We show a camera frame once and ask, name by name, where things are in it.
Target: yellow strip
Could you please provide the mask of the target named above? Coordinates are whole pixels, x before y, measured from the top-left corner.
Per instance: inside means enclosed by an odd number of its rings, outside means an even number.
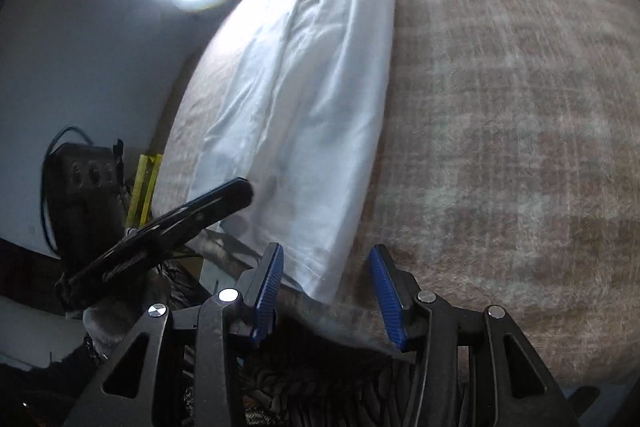
[[[144,225],[148,219],[149,206],[151,204],[151,196],[153,196],[154,188],[156,187],[156,180],[158,179],[158,171],[160,169],[160,162],[162,161],[162,155],[156,154],[153,158],[154,168],[151,171],[151,177],[149,178],[149,184],[146,187],[145,204],[142,206],[142,215],[140,216],[140,226]]]
[[[140,193],[142,192],[142,185],[145,182],[146,164],[148,161],[149,156],[144,154],[140,155],[140,159],[138,160],[138,170],[136,171],[136,181],[133,184],[131,202],[129,203],[129,212],[127,213],[127,220],[124,224],[127,228],[133,227],[135,223],[138,204],[140,203]]]

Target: bed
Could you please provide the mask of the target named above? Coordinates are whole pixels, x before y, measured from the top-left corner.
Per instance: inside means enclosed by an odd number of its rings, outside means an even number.
[[[200,146],[273,0],[212,38],[168,139],[153,211],[186,201]],[[453,305],[508,309],[558,381],[640,365],[640,1],[396,0],[385,119],[335,301],[278,308],[334,341],[390,349],[366,256],[385,243]],[[191,244],[231,276],[241,249]]]

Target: metal screw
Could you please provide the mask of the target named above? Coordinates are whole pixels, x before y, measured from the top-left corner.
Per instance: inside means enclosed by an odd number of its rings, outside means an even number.
[[[493,306],[489,306],[489,315],[491,315],[494,319],[501,319],[504,317],[505,311],[504,308],[494,304]]]
[[[238,290],[227,288],[218,294],[218,299],[223,302],[233,302],[238,298]]]
[[[153,304],[149,306],[147,313],[149,313],[151,317],[162,317],[166,313],[166,306],[160,303]]]
[[[418,301],[424,302],[425,304],[431,304],[435,302],[436,294],[429,290],[422,290],[418,292]]]

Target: ridged blue pad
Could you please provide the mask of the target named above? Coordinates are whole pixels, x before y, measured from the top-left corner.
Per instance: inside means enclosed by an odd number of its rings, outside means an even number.
[[[254,308],[254,330],[251,336],[252,340],[256,343],[264,340],[271,330],[273,324],[273,308],[276,305],[283,270],[284,252],[282,251],[282,247],[278,245]]]
[[[369,270],[382,319],[385,321],[386,334],[389,340],[402,350],[406,344],[406,334],[402,327],[402,306],[377,247],[373,247],[369,253]]]

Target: white garment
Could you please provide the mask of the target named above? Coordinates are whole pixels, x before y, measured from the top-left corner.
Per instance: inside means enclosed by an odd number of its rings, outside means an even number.
[[[282,0],[247,46],[205,135],[189,199],[235,177],[251,206],[222,228],[331,302],[382,127],[395,0]],[[254,259],[243,259],[255,266]]]

